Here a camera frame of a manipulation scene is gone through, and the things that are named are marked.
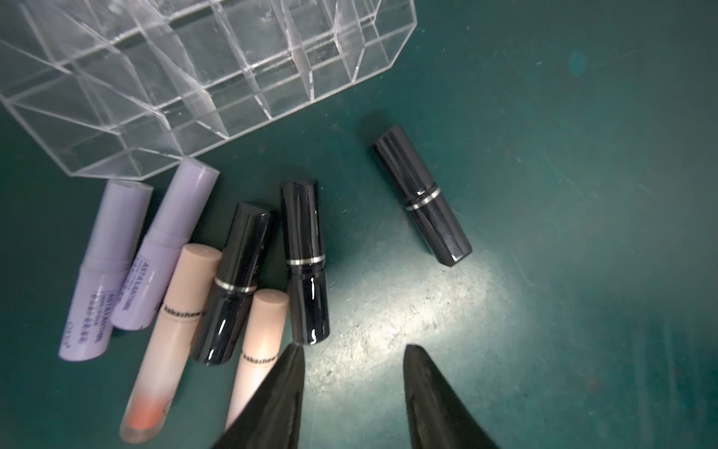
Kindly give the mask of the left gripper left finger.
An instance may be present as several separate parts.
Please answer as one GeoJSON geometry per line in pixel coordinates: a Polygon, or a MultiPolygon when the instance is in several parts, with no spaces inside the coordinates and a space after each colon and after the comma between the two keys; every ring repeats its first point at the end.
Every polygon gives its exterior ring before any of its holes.
{"type": "Polygon", "coordinates": [[[291,344],[267,374],[215,448],[297,448],[299,443],[305,354],[291,344]]]}

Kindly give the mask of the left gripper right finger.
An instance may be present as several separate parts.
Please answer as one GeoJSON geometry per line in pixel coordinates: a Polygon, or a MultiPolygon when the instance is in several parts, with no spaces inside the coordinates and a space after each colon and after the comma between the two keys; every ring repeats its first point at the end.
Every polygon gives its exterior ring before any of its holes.
{"type": "Polygon", "coordinates": [[[498,449],[424,348],[406,347],[403,376],[413,448],[498,449]]]}

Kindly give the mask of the black lipstick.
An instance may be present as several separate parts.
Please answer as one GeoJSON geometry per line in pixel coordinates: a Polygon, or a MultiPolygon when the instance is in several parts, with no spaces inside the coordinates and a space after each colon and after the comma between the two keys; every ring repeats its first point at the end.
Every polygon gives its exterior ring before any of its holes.
{"type": "Polygon", "coordinates": [[[280,208],[293,339],[297,344],[318,344],[330,335],[318,181],[284,183],[280,208]]]}
{"type": "Polygon", "coordinates": [[[466,233],[403,127],[383,133],[371,149],[438,262],[453,267],[469,256],[466,233]]]}
{"type": "Polygon", "coordinates": [[[272,230],[272,211],[252,203],[237,204],[194,335],[191,357],[195,361],[219,366],[232,357],[257,290],[272,230]]]}

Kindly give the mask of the clear acrylic lipstick organizer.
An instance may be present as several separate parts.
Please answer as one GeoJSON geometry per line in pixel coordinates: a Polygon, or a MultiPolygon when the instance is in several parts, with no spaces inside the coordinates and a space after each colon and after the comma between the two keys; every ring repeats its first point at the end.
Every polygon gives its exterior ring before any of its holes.
{"type": "Polygon", "coordinates": [[[1,101],[73,177],[141,181],[391,68],[411,1],[5,1],[1,101]]]}

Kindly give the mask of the pink lip gloss tube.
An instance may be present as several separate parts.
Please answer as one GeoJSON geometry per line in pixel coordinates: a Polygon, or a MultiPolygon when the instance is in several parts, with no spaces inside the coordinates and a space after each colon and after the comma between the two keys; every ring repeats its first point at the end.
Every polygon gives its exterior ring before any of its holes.
{"type": "Polygon", "coordinates": [[[162,430],[221,257],[198,243],[181,250],[120,426],[125,442],[144,443],[162,430]]]}
{"type": "Polygon", "coordinates": [[[275,289],[257,290],[252,298],[225,423],[227,430],[278,360],[288,304],[288,295],[275,289]]]}

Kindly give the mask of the purple lip balm tube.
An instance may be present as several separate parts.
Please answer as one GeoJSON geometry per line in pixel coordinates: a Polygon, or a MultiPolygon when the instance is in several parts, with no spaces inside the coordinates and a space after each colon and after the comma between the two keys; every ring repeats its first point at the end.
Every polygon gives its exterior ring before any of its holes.
{"type": "Polygon", "coordinates": [[[190,241],[219,175],[218,169],[196,159],[181,161],[111,314],[116,329],[136,331],[153,323],[181,249],[190,241]]]}
{"type": "Polygon", "coordinates": [[[110,318],[134,261],[152,193],[145,183],[107,182],[65,322],[61,359],[86,361],[107,351],[110,318]]]}

